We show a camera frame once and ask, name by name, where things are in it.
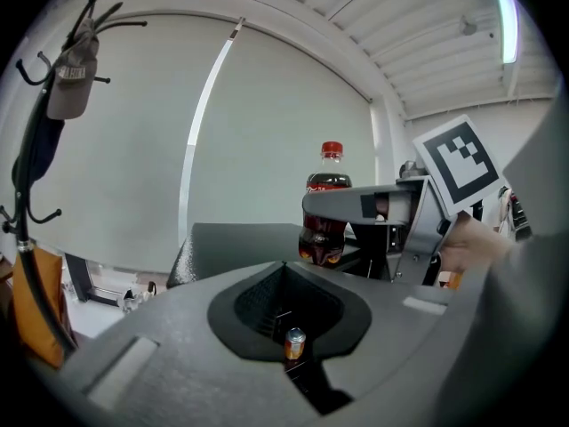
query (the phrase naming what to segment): ceiling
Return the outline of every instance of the ceiling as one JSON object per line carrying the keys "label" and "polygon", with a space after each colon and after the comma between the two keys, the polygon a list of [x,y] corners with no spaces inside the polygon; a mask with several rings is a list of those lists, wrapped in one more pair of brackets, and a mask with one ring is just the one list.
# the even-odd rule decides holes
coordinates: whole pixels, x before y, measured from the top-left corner
{"label": "ceiling", "polygon": [[[333,24],[378,69],[405,119],[554,96],[560,74],[520,11],[520,49],[501,63],[497,0],[294,0]],[[476,26],[461,33],[461,19]]]}

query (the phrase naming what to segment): cap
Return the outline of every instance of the cap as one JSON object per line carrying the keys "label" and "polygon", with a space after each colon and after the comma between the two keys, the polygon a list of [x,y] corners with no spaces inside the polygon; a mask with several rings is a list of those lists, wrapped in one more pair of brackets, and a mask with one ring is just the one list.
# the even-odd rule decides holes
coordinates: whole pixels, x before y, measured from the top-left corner
{"label": "cap", "polygon": [[339,154],[343,155],[343,150],[344,150],[344,147],[341,145],[341,143],[336,142],[336,141],[327,141],[324,144],[322,144],[322,153],[323,154],[339,153]]}
{"label": "cap", "polygon": [[82,20],[74,41],[55,61],[55,81],[47,116],[56,120],[77,118],[85,112],[97,73],[99,39],[92,19]]}

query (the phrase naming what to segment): coat rack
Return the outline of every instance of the coat rack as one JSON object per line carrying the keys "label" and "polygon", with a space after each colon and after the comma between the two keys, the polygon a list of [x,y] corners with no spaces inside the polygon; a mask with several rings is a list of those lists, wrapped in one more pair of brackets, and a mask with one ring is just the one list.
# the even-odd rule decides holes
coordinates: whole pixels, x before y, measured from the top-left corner
{"label": "coat rack", "polygon": [[[84,19],[85,15],[92,17],[95,3],[97,0],[89,0],[85,5],[84,9],[81,11],[79,18],[77,19],[74,27],[69,32],[65,44],[61,48],[64,52],[69,49],[75,42],[76,32]],[[113,22],[107,25],[103,25],[105,21],[115,12],[117,12],[121,6],[121,3],[114,4],[109,10],[104,12],[99,18],[94,21],[95,33],[99,34],[103,31],[122,26],[141,26],[146,27],[146,21],[129,21],[129,22]],[[38,127],[44,117],[47,104],[49,102],[53,83],[55,80],[55,67],[57,62],[53,65],[44,56],[42,52],[37,54],[43,63],[47,67],[47,74],[45,77],[39,81],[33,81],[27,71],[24,68],[23,61],[20,59],[16,62],[16,69],[20,72],[24,81],[29,85],[41,85],[42,90],[36,99],[34,108],[28,119],[28,124],[26,126],[26,131],[24,132],[24,137],[20,147],[20,154],[18,157],[18,164],[16,169],[16,175],[14,179],[14,186],[16,188],[15,192],[15,212],[13,217],[11,217],[5,210],[3,205],[0,205],[0,214],[5,218],[5,222],[2,225],[2,230],[5,233],[12,233],[16,236],[16,243],[18,247],[18,252],[20,254],[22,267],[26,274],[26,280],[28,281],[29,289],[34,296],[37,308],[40,310],[42,316],[44,317],[45,323],[52,331],[55,339],[60,343],[65,357],[68,357],[75,349],[76,344],[69,336],[68,332],[63,328],[58,317],[53,311],[51,304],[47,299],[45,294],[44,285],[42,284],[41,278],[39,277],[36,258],[33,253],[33,244],[29,238],[28,234],[28,215],[31,220],[37,224],[47,223],[56,217],[61,215],[61,209],[57,209],[55,212],[50,213],[43,219],[36,218],[31,211],[30,206],[30,169],[32,166],[32,155],[37,145],[37,134]],[[102,82],[105,84],[110,83],[110,78],[105,77],[95,77],[97,82]]]}

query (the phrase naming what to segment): coca-cola bottle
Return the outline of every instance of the coca-cola bottle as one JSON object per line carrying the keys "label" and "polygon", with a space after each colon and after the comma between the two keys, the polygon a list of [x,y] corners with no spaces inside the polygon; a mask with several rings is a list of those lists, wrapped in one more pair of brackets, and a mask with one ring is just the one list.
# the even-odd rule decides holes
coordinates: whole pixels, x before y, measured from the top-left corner
{"label": "coca-cola bottle", "polygon": [[[343,147],[339,142],[322,144],[322,163],[306,181],[307,193],[325,189],[346,189],[352,181],[341,168]],[[303,259],[312,259],[322,266],[335,264],[344,250],[346,222],[329,220],[304,213],[304,227],[299,236],[299,254]]]}

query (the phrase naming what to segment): bottle label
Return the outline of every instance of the bottle label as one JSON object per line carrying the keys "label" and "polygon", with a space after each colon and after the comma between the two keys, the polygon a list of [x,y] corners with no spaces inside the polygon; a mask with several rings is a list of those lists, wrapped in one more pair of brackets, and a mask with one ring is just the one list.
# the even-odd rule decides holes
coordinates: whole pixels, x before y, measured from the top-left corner
{"label": "bottle label", "polygon": [[306,184],[306,192],[322,191],[323,189],[345,189],[345,185],[329,185],[327,183],[308,183]]}

